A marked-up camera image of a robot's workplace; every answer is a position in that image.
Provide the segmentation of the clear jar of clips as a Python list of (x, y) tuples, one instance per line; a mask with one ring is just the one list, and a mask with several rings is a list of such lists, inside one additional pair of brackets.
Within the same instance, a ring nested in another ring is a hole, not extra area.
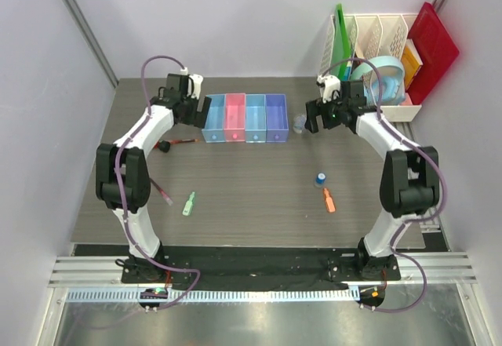
[(297, 134), (302, 134), (306, 127), (307, 116), (305, 114), (299, 114), (294, 117), (293, 120), (293, 132)]

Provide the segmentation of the light blue drawer box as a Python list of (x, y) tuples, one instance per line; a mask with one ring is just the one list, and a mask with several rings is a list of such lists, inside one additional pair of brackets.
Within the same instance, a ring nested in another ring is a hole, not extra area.
[(206, 119), (206, 126), (202, 130), (202, 135), (206, 143), (223, 143), (224, 136), (224, 110), (225, 95), (211, 94), (207, 98), (211, 100), (209, 112)]

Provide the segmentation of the pink drawer box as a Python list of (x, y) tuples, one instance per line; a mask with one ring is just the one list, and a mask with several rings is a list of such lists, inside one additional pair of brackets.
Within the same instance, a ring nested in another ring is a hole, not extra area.
[(224, 135), (227, 142), (245, 140), (246, 95), (227, 93), (224, 109)]

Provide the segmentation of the purple drawer box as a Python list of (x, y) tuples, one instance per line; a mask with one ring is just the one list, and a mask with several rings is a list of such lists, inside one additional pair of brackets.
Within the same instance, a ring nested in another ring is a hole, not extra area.
[(285, 143), (289, 135), (286, 95), (270, 93), (265, 95), (268, 143)]

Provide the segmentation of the sky blue drawer box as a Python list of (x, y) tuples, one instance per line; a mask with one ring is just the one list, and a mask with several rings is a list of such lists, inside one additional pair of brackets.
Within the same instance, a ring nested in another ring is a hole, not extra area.
[(267, 134), (264, 94), (246, 94), (245, 142), (264, 143)]

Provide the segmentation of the blue cap stamp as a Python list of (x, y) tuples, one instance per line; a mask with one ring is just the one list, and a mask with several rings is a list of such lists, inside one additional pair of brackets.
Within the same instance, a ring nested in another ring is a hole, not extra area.
[(319, 188), (323, 187), (326, 182), (326, 175), (324, 173), (318, 173), (315, 178), (315, 185)]

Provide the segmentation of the red black stamp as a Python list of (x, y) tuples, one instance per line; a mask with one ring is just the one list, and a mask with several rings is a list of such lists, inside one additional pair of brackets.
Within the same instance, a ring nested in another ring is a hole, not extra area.
[(156, 145), (155, 148), (160, 150), (163, 153), (168, 153), (170, 148), (171, 148), (171, 143), (167, 140), (160, 140)]

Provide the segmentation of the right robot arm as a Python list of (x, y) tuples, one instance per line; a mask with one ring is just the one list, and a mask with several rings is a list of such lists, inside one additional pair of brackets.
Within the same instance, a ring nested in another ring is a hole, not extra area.
[(306, 103), (306, 129), (346, 126), (383, 159), (379, 197), (382, 210), (358, 243), (354, 268), (363, 280), (380, 280), (395, 266), (395, 247), (412, 220), (439, 201), (438, 152), (413, 143), (368, 105), (362, 81), (318, 76), (320, 97)]

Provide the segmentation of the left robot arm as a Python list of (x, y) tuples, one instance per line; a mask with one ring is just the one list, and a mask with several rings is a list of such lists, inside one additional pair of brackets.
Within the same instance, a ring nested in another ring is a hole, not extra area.
[(175, 125), (205, 126), (211, 100), (205, 98), (198, 110), (202, 83), (201, 75), (186, 69), (169, 74), (162, 94), (147, 99), (134, 126), (114, 143), (100, 144), (96, 150), (96, 196), (119, 219), (129, 243), (129, 255), (121, 263), (126, 281), (159, 282), (168, 271), (147, 209), (151, 195), (147, 157)]

